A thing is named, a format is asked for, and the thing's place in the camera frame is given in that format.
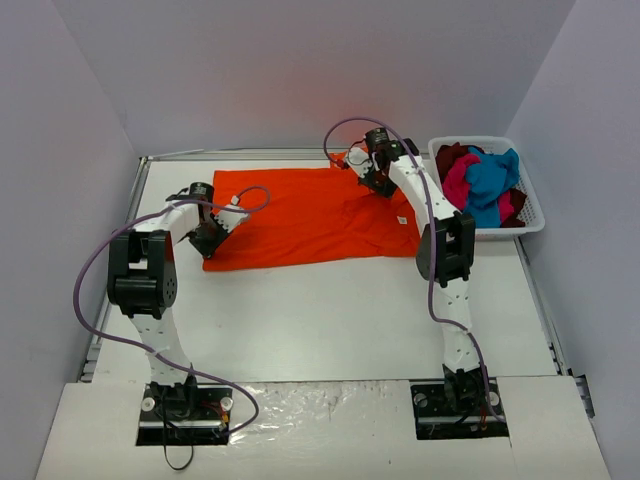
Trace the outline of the orange t shirt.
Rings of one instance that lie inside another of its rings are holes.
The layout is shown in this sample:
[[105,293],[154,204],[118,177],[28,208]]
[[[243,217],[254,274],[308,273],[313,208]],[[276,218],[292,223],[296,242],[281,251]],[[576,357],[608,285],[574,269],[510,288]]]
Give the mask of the orange t shirt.
[[400,191],[385,198],[335,166],[218,170],[214,201],[241,196],[260,211],[237,227],[206,272],[274,268],[367,257],[412,257],[420,243],[414,211]]

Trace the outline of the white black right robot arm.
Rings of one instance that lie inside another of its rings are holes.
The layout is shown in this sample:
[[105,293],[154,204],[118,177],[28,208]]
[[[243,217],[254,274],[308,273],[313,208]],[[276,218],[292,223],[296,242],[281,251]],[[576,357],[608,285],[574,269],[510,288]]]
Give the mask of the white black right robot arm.
[[360,183],[385,197],[401,191],[421,230],[416,266],[427,281],[429,315],[442,329],[445,404],[457,413],[483,406],[503,421],[491,404],[486,363],[472,333],[469,279],[475,221],[444,197],[415,146],[391,139],[383,127],[368,131],[364,143],[367,159],[353,168]]

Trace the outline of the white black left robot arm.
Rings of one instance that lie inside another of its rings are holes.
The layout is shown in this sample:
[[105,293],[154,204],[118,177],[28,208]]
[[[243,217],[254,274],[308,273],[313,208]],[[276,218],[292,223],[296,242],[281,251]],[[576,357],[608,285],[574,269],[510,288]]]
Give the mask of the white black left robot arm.
[[239,213],[235,195],[215,213],[212,185],[195,182],[166,199],[166,211],[118,234],[109,245],[107,293],[109,301],[135,326],[148,354],[150,391],[179,418],[195,415],[201,393],[181,346],[172,313],[178,281],[174,247],[186,239],[205,259],[233,230],[249,218]]

